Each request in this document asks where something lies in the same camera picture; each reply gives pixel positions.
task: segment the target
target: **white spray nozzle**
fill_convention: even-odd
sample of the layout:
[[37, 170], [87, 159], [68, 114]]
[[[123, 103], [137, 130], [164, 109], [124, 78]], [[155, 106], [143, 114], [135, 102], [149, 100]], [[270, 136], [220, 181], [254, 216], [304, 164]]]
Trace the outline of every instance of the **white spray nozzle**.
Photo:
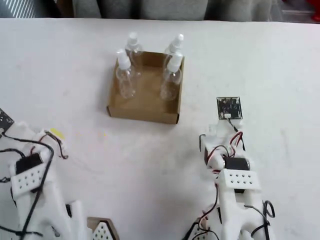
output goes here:
[[173, 53], [176, 53], [177, 51], [180, 51], [182, 48], [182, 43], [184, 42], [184, 35], [179, 34], [174, 38], [174, 40], [170, 44], [170, 51]]
[[131, 62], [126, 51], [124, 49], [119, 49], [116, 54], [118, 56], [119, 68], [122, 70], [130, 68]]
[[131, 48], [134, 48], [139, 44], [138, 34], [136, 32], [131, 32], [127, 40], [127, 45]]
[[180, 52], [176, 52], [167, 65], [168, 70], [172, 73], [176, 73], [180, 68], [183, 57], [184, 56]]

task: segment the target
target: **cardboard box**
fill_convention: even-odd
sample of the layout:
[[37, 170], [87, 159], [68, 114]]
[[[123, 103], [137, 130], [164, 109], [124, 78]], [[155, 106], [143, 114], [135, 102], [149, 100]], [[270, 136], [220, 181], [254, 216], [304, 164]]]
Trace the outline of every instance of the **cardboard box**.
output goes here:
[[120, 95], [116, 77], [118, 62], [115, 64], [109, 101], [106, 107], [111, 117], [165, 124], [178, 123], [185, 58], [183, 58], [180, 66], [182, 79], [179, 94], [173, 101], [166, 101], [160, 98], [164, 59], [165, 55], [162, 53], [143, 53], [142, 77], [137, 84], [136, 96], [130, 99], [124, 99]]
[[106, 223], [108, 228], [110, 228], [111, 231], [112, 231], [113, 239], [119, 240], [119, 235], [118, 235], [118, 233], [116, 231], [116, 228], [115, 228], [114, 224], [112, 223], [111, 219], [109, 219], [109, 218], [99, 218], [99, 217], [88, 217], [86, 219], [87, 227], [92, 229], [92, 232], [95, 231], [95, 229], [98, 227], [100, 222]]

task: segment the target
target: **table surface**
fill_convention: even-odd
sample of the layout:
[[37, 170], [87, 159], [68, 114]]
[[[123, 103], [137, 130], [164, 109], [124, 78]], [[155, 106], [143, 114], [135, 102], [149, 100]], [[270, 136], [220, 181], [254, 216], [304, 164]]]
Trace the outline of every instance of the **table surface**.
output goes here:
[[[107, 115], [116, 51], [130, 31], [150, 52], [184, 34], [178, 125]], [[0, 36], [0, 107], [64, 133], [65, 199], [111, 218], [121, 239], [181, 239], [214, 201], [198, 136], [218, 122], [221, 96], [241, 97], [245, 146], [275, 207], [277, 238], [319, 238], [319, 25], [0, 19]], [[16, 214], [8, 189], [0, 186], [3, 225]]]

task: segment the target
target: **circuit board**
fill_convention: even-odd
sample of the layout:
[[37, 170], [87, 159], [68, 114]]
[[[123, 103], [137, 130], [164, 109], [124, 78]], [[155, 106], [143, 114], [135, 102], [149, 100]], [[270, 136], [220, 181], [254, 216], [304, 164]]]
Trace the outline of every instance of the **circuit board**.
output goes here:
[[14, 122], [15, 121], [0, 108], [0, 138], [2, 137], [2, 133], [5, 133]]
[[242, 119], [240, 97], [217, 97], [216, 103], [220, 120]]

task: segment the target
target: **perforated plate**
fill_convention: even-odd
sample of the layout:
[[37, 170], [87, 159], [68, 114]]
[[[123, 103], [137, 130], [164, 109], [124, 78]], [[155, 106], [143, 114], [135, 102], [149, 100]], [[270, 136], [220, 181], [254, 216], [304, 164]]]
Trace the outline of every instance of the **perforated plate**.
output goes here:
[[225, 184], [231, 189], [261, 189], [258, 175], [254, 171], [223, 169], [219, 179], [219, 184]]
[[[42, 163], [16, 176], [13, 176], [11, 178], [13, 196], [17, 197], [21, 194], [24, 194], [28, 191], [31, 191], [32, 189], [39, 187], [46, 166], [46, 163]], [[51, 171], [49, 169], [49, 172], [46, 175], [45, 179], [46, 182], [52, 180], [52, 175], [50, 172]]]
[[100, 222], [93, 232], [93, 240], [114, 240], [105, 222]]

